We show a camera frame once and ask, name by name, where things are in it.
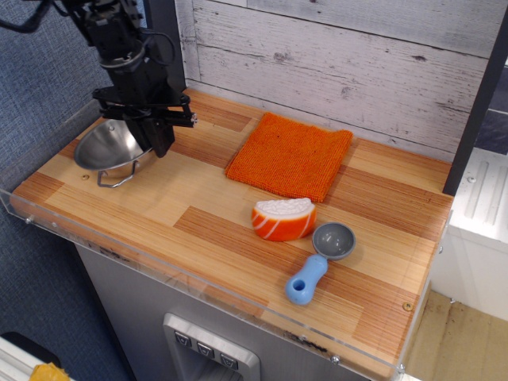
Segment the white wooden wall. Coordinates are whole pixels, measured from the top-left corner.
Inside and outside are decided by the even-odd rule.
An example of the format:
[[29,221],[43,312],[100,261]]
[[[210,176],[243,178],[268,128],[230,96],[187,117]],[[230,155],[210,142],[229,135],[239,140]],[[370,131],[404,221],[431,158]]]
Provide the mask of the white wooden wall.
[[452,161],[508,0],[176,0],[187,85]]

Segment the yellow object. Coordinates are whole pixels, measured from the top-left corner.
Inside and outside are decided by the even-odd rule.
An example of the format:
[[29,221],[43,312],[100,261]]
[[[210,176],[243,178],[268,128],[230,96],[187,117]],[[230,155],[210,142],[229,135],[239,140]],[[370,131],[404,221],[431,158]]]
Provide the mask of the yellow object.
[[289,198],[323,202],[352,133],[266,113],[225,169],[228,178]]
[[70,381],[71,379],[64,370],[54,363],[37,365],[30,376],[29,381]]

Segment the cable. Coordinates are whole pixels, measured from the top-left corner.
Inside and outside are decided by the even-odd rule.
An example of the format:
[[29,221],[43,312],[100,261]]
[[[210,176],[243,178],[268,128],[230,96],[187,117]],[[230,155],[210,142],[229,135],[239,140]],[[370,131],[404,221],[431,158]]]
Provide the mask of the cable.
[[42,18],[48,12],[50,5],[52,4],[52,0],[42,0],[39,6],[35,9],[33,15],[25,21],[22,25],[12,24],[8,21],[0,20],[0,28],[5,28],[8,30],[13,30],[18,33],[33,33],[39,28],[39,24],[42,21]]
[[[165,37],[166,40],[169,42],[170,46],[171,46],[171,54],[172,54],[172,58],[171,58],[171,61],[169,63],[166,63],[166,62],[162,62],[162,61],[159,61],[158,59],[156,59],[155,57],[152,57],[150,56],[150,58],[152,58],[152,60],[154,60],[155,62],[157,62],[159,65],[162,65],[162,66],[168,66],[168,65],[171,65],[173,62],[175,62],[175,57],[176,57],[176,48],[175,48],[175,43],[173,42],[173,40],[165,33],[160,33],[160,32],[155,32],[153,30],[150,30],[150,29],[144,29],[144,28],[140,28],[140,32],[141,34],[146,34],[147,36],[162,36],[162,37]],[[144,47],[146,47],[146,45],[148,45],[148,42],[150,41],[150,39],[147,39],[143,45]]]
[[65,12],[63,9],[61,9],[56,3],[55,3],[55,0],[52,0],[52,3],[53,3],[53,8],[56,9],[56,12],[58,12],[58,14],[60,16],[64,16],[64,17],[67,17],[69,16],[69,13]]

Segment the gray cabinet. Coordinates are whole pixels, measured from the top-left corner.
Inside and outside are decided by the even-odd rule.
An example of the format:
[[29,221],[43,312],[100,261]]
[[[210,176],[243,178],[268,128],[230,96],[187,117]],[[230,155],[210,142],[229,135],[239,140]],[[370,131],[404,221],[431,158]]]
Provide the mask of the gray cabinet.
[[[256,355],[262,381],[365,380],[299,344],[128,267],[121,260],[82,247],[78,251],[139,381],[195,381],[205,367],[210,372],[217,369],[217,361],[206,362],[202,354],[190,352],[179,343],[168,343],[172,339],[164,333],[168,313]],[[184,367],[200,371],[189,375],[189,379],[181,379],[185,375],[177,371],[177,366],[182,367],[182,361],[186,362]]]

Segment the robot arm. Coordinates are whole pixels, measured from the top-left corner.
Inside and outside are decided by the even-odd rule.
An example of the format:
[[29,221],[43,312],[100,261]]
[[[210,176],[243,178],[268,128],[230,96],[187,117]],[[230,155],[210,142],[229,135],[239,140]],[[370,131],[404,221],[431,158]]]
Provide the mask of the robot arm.
[[[0,26],[31,33],[52,3],[42,0],[23,25],[6,26],[9,23],[3,21]],[[160,33],[140,28],[135,0],[61,0],[61,4],[66,13],[57,7],[59,12],[70,16],[88,44],[97,48],[99,64],[113,84],[92,93],[102,115],[125,121],[143,150],[153,148],[158,157],[164,156],[175,141],[173,126],[193,127],[196,122],[190,98],[167,83],[167,63],[158,43],[169,43],[174,51],[171,39],[156,38]]]

